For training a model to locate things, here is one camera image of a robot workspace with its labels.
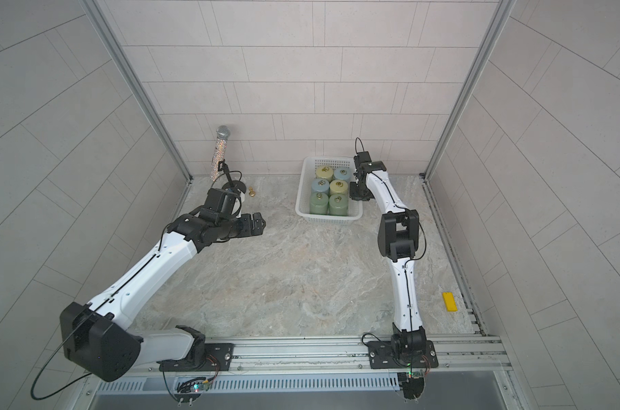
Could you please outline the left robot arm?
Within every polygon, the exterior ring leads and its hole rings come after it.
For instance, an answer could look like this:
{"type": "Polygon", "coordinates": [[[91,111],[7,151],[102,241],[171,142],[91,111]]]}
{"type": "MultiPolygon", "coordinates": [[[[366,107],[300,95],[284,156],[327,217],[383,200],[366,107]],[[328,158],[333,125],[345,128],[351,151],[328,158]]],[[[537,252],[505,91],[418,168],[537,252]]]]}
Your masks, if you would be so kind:
{"type": "Polygon", "coordinates": [[[264,232],[261,214],[242,211],[246,192],[242,182],[209,189],[205,203],[167,225],[156,246],[113,285],[84,305],[66,307],[60,329],[67,360],[106,382],[152,362],[164,372],[221,369],[205,335],[189,326],[142,335],[128,330],[146,302],[203,249],[264,232]]]}

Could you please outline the yellow tea canister front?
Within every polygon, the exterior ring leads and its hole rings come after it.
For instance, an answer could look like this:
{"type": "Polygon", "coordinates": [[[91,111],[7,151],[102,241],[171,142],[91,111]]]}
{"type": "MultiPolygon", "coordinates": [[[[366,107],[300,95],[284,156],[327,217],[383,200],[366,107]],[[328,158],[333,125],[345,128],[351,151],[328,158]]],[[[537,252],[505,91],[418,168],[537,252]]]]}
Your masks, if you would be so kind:
{"type": "Polygon", "coordinates": [[[349,191],[349,183],[340,180],[334,180],[330,183],[330,195],[347,195],[349,191]]]}

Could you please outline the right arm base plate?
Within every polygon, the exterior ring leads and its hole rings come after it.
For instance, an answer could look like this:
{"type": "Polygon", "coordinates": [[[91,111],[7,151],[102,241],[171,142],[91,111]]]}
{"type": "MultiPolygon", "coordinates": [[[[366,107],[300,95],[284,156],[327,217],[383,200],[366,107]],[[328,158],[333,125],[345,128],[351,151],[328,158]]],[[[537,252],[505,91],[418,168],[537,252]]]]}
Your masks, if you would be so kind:
{"type": "Polygon", "coordinates": [[[432,341],[426,342],[424,350],[401,352],[391,341],[372,340],[365,342],[371,369],[435,369],[439,367],[432,341]]]}

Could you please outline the green tea canister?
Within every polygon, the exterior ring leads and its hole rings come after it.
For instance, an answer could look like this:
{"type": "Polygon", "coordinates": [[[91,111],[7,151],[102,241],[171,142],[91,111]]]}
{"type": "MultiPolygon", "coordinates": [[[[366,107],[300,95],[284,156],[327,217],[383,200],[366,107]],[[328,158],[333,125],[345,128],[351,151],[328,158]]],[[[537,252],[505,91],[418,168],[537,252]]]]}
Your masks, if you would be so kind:
{"type": "Polygon", "coordinates": [[[313,192],[309,199],[309,213],[311,215],[327,215],[330,197],[323,192],[313,192]]]}
{"type": "Polygon", "coordinates": [[[334,194],[329,198],[329,215],[348,216],[349,197],[344,194],[334,194]]]}

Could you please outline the blue tea canister front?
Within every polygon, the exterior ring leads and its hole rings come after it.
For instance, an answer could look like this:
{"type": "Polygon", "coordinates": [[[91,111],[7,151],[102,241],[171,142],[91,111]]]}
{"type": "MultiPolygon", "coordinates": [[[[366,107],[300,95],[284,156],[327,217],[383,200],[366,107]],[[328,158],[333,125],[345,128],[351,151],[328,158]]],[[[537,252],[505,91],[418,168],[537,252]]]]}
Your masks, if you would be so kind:
{"type": "Polygon", "coordinates": [[[328,194],[330,191],[330,181],[328,179],[314,179],[311,184],[312,193],[328,194]]]}

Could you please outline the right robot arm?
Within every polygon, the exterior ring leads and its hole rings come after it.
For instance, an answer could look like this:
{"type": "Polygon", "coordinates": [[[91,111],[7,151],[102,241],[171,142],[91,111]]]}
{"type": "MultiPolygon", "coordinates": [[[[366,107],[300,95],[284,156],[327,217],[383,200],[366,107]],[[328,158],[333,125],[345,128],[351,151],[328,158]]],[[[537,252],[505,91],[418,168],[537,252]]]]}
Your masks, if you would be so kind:
{"type": "Polygon", "coordinates": [[[391,344],[396,355],[424,355],[426,331],[419,313],[414,264],[425,254],[419,251],[419,213],[408,208],[396,193],[385,164],[371,159],[367,151],[354,156],[354,181],[349,196],[354,201],[374,200],[380,211],[378,250],[390,267],[394,296],[391,344]]]}

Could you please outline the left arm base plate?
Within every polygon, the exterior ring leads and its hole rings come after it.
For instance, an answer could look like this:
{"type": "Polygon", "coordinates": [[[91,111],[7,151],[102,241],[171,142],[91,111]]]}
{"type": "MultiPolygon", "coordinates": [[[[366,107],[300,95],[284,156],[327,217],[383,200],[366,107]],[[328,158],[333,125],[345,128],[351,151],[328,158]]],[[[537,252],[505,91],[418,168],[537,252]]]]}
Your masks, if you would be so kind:
{"type": "Polygon", "coordinates": [[[193,346],[183,359],[159,361],[159,370],[161,372],[228,371],[234,348],[233,343],[205,343],[202,346],[193,346]]]}

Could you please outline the white plastic basket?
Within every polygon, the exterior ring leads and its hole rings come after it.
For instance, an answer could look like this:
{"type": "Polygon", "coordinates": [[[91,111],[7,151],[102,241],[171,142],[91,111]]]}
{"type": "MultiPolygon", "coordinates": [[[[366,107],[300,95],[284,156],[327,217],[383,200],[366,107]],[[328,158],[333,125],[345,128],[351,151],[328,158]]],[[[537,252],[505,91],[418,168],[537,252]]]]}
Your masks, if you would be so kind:
{"type": "Polygon", "coordinates": [[[354,160],[307,157],[302,165],[296,213],[311,222],[349,224],[363,215],[363,206],[349,198],[354,160]]]}

